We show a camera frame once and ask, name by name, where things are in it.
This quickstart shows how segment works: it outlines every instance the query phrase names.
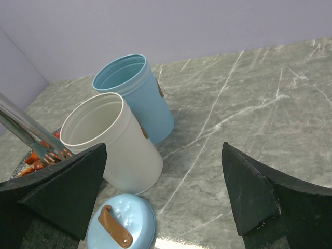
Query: brown leather tag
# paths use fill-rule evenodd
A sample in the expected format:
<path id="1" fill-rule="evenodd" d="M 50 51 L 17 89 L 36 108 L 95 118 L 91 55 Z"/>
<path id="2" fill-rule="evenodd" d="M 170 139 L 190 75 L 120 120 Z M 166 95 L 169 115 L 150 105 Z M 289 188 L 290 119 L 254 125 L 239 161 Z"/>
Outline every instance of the brown leather tag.
<path id="1" fill-rule="evenodd" d="M 110 205 L 103 206 L 98 221 L 112 238 L 122 247 L 128 248 L 133 243 L 133 237 L 130 233 L 109 213 Z"/>
<path id="2" fill-rule="evenodd" d="M 158 90 L 159 90 L 159 94 L 160 94 L 160 96 L 164 97 L 164 93 L 162 92 L 162 90 L 161 90 L 161 88 L 160 88 L 160 85 L 159 85 L 159 83 L 158 83 L 157 78 L 156 78 L 156 82 L 157 82 L 157 85 L 158 85 Z"/>
<path id="3" fill-rule="evenodd" d="M 139 119 L 138 118 L 136 118 L 136 119 L 137 119 L 137 121 L 140 124 L 140 127 L 142 129 L 143 135 L 145 136 L 146 139 L 148 139 L 149 138 L 149 134 L 147 134 L 147 132 L 145 131 L 144 127 L 141 125 L 141 122 L 139 121 Z"/>

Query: purple wall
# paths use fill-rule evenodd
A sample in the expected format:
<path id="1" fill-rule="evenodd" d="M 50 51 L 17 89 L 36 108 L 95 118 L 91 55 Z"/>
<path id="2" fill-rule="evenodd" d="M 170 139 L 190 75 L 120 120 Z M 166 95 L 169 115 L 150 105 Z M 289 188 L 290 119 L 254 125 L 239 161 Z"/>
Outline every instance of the purple wall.
<path id="1" fill-rule="evenodd" d="M 44 77 L 0 29 L 0 92 L 25 109 L 47 84 Z M 0 124 L 0 134 L 4 130 Z"/>
<path id="2" fill-rule="evenodd" d="M 151 64 L 331 37 L 331 0 L 10 0 L 0 24 L 49 81 L 129 53 Z"/>

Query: white canister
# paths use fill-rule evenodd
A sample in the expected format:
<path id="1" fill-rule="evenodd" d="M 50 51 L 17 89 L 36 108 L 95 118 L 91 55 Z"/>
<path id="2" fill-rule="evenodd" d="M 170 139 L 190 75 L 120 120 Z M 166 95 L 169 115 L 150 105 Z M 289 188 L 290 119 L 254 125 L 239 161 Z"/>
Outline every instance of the white canister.
<path id="1" fill-rule="evenodd" d="M 67 117 L 61 142 L 73 153 L 105 143 L 104 179 L 124 193 L 138 194 L 158 180 L 162 158 L 117 93 L 103 93 L 80 104 Z"/>

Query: gray marble surface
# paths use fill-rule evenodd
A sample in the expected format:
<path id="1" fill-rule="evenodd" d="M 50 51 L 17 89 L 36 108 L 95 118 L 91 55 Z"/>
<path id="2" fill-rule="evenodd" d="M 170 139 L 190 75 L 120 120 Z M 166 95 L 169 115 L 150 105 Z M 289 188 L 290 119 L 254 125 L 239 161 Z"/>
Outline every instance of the gray marble surface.
<path id="1" fill-rule="evenodd" d="M 155 248 L 244 248 L 223 177 L 224 141 L 291 176 L 332 186 L 331 45 L 311 40 L 153 67 L 176 120 L 157 146 L 161 177 L 142 194 L 157 217 Z M 92 80 L 50 84 L 27 113 L 56 130 L 97 94 Z M 8 132 L 0 144 L 5 181 L 28 148 Z M 115 194 L 104 182 L 95 210 Z"/>

